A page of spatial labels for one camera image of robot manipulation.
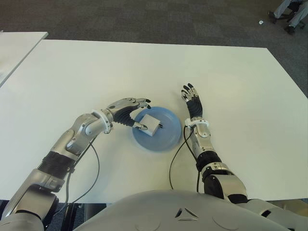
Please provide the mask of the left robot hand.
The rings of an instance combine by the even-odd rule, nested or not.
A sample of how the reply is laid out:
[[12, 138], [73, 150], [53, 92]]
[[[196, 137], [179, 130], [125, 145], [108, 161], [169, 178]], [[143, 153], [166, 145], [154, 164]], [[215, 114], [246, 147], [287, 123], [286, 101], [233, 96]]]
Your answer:
[[112, 115], [114, 122], [139, 130], [147, 130], [146, 125], [132, 119], [130, 114], [139, 108], [150, 109], [150, 102], [146, 98], [123, 98], [110, 104], [106, 109]]

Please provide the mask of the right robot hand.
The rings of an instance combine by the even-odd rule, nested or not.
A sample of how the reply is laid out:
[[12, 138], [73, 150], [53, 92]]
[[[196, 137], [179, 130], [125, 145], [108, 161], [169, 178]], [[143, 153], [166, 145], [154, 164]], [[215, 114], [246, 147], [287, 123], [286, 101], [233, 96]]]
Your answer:
[[183, 86], [181, 97], [186, 102], [191, 119], [203, 116], [203, 107], [199, 94], [191, 83]]

